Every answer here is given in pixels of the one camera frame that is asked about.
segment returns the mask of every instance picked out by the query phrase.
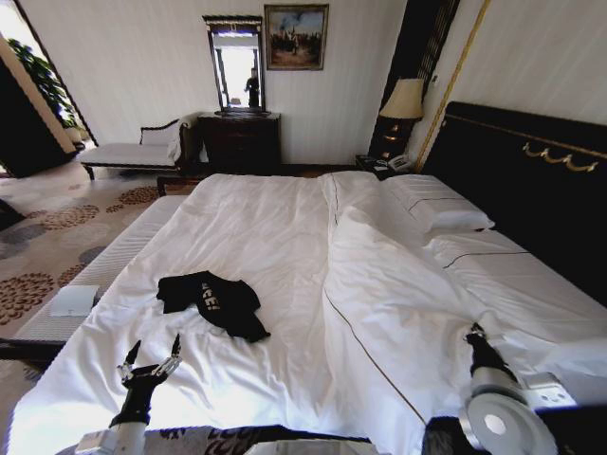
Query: white duvet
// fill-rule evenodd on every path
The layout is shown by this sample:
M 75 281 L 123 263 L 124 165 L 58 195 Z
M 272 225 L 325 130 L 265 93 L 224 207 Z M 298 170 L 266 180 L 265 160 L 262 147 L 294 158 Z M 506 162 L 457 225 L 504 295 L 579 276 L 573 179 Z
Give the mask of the white duvet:
M 124 401 L 116 366 L 183 362 L 152 399 L 149 428 L 284 425 L 362 436 L 336 400 L 324 353 L 321 290 L 328 210 L 315 179 L 215 175 L 119 274 L 38 385 L 18 404 L 11 454 L 55 453 L 107 428 Z M 231 338 L 195 307 L 162 314 L 160 278 L 210 270 L 257 293 L 271 337 Z
M 116 365 L 138 339 L 137 365 L 157 363 L 177 332 L 184 361 L 156 389 L 150 429 L 278 424 L 418 450 L 425 424 L 466 396 L 472 322 L 496 336 L 517 322 L 441 268 L 389 185 L 368 173 L 202 182 L 19 402 L 9 453 L 55 453 L 106 428 L 125 397 Z M 200 270 L 247 282 L 271 337 L 230 338 L 195 308 L 163 315 L 158 280 Z M 587 323 L 601 334 L 606 320 Z M 529 367 L 550 354 L 533 324 L 511 340 Z M 549 335 L 587 351 L 579 331 Z

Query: patterned carpet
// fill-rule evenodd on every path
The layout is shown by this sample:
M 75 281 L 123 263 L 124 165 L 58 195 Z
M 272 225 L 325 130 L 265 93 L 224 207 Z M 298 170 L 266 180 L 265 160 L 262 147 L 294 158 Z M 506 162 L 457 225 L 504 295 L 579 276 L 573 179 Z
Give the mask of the patterned carpet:
M 0 179 L 0 198 L 26 215 L 0 231 L 0 337 L 19 330 L 157 199 L 155 174 L 99 169 L 96 176 L 91 182 L 70 162 Z M 0 361 L 0 436 L 38 376 L 21 362 Z

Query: green leaves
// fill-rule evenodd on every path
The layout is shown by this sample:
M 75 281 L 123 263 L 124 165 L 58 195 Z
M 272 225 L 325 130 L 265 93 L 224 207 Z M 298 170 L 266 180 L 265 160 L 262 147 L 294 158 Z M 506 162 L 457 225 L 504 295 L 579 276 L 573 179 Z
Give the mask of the green leaves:
M 9 39 L 9 46 L 24 66 L 32 81 L 38 86 L 38 90 L 48 104 L 50 110 L 64 128 L 76 126 L 74 108 L 67 99 L 63 86 L 57 79 L 55 71 L 49 62 L 35 56 L 31 47 L 22 45 L 19 41 Z M 67 119 L 63 118 L 61 112 L 67 113 Z

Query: lampshade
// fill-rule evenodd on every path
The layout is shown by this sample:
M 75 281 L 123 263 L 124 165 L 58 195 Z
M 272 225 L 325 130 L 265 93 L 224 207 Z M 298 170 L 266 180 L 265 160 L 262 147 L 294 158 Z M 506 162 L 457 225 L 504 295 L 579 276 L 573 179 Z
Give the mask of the lampshade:
M 423 87 L 423 79 L 398 80 L 392 96 L 379 114 L 389 118 L 422 118 L 424 116 L 421 108 Z

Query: picture frame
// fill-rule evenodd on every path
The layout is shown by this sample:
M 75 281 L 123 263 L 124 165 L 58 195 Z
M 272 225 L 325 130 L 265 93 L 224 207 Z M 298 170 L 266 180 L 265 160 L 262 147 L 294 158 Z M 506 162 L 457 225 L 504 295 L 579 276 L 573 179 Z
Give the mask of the picture frame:
M 268 70 L 324 67 L 329 5 L 264 5 Z

